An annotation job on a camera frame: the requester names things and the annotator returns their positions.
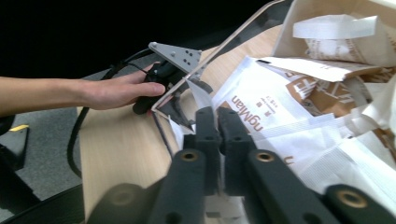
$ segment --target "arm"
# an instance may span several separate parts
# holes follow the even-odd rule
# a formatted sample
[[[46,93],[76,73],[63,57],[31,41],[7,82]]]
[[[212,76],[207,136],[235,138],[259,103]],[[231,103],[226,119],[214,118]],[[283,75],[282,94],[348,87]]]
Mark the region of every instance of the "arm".
[[[142,83],[142,71],[109,80],[0,77],[0,118],[70,106],[104,110],[133,104],[138,96],[162,95],[165,87]]]

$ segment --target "hand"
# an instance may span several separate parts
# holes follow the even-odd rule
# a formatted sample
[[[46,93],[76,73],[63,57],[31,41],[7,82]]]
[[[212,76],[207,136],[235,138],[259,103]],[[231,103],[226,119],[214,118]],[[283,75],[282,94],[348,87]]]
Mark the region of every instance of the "hand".
[[[108,80],[89,81],[85,93],[87,107],[105,110],[133,104],[139,96],[158,96],[165,92],[165,86],[155,82],[143,82],[146,74],[137,71],[132,74]]]

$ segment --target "triangular metal plate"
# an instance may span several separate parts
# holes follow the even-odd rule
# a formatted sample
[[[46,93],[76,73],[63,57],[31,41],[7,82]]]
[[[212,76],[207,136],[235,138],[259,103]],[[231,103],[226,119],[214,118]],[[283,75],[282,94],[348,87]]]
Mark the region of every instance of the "triangular metal plate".
[[[185,49],[157,42],[150,42],[148,47],[186,74],[198,65],[202,54],[201,50]],[[194,74],[193,76],[200,77],[201,74]]]

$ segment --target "gray floor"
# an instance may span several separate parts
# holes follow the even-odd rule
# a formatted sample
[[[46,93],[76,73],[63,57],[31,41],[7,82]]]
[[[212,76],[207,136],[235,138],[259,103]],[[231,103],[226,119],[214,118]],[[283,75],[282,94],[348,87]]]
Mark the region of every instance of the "gray floor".
[[[160,59],[157,55],[149,55],[134,63],[144,67]],[[128,66],[116,77],[135,70]],[[84,79],[98,80],[105,73],[106,70]],[[73,107],[19,114],[14,121],[14,127],[29,125],[25,165],[17,174],[40,200],[82,183],[70,169],[66,158],[67,144],[76,119],[77,110]],[[75,161],[80,165],[78,141],[75,144]],[[8,210],[0,209],[0,222],[12,216]]]

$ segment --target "metal bracket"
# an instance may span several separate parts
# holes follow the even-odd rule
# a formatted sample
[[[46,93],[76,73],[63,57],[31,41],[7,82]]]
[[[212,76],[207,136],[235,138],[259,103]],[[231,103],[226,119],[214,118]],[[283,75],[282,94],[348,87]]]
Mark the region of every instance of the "metal bracket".
[[[181,47],[160,44],[157,42],[150,42],[148,47],[186,74],[198,66],[202,54],[201,50],[185,49]],[[200,77],[201,74],[202,71],[197,71],[192,76]]]

